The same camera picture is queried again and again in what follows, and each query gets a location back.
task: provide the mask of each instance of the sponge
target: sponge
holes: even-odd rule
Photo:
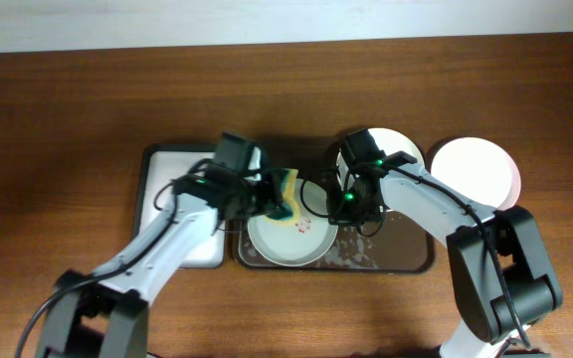
[[[297,169],[282,169],[278,171],[282,180],[281,192],[283,201],[280,208],[264,218],[278,225],[293,225],[299,220],[299,204],[295,200],[295,178],[297,178]]]

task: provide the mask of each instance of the wood grain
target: wood grain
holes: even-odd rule
[[[148,144],[229,130],[314,165],[359,126],[399,130],[426,151],[479,136],[514,157],[519,203],[565,293],[530,337],[573,357],[573,34],[0,55],[0,357],[65,269],[90,271],[128,242]],[[165,357],[435,347],[459,321],[437,254],[422,276],[257,272],[231,259],[182,271],[153,306],[149,347]]]

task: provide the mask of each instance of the brown tray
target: brown tray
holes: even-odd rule
[[[326,254],[301,267],[282,267],[265,259],[254,247],[247,226],[234,237],[232,252],[248,269],[290,269],[385,272],[420,274],[435,262],[435,243],[415,222],[397,212],[389,212],[381,231],[372,238],[360,236],[354,228],[340,227]],[[368,233],[373,227],[366,226]]]

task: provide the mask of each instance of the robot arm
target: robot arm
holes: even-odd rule
[[[448,248],[463,322],[441,347],[442,357],[495,357],[515,329],[522,327],[524,336],[524,329],[562,304],[560,284],[525,209],[501,212],[466,198],[432,177],[414,157],[404,152],[385,156],[366,130],[345,137],[341,153],[355,180],[351,188],[348,177],[340,178],[344,188],[331,181],[329,222],[377,222],[380,211],[389,208]],[[513,265],[501,268],[496,254],[512,255]]]
[[[36,357],[145,357],[149,306],[188,255],[223,221],[280,209],[281,178],[262,170],[267,166],[255,143],[223,134],[214,160],[174,180],[165,208],[123,251],[92,275],[62,275],[56,299],[44,304],[50,308]],[[108,318],[105,335],[82,324],[83,317],[98,315]]]

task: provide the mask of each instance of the white wall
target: white wall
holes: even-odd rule
[[[573,0],[0,0],[0,52],[573,31]]]

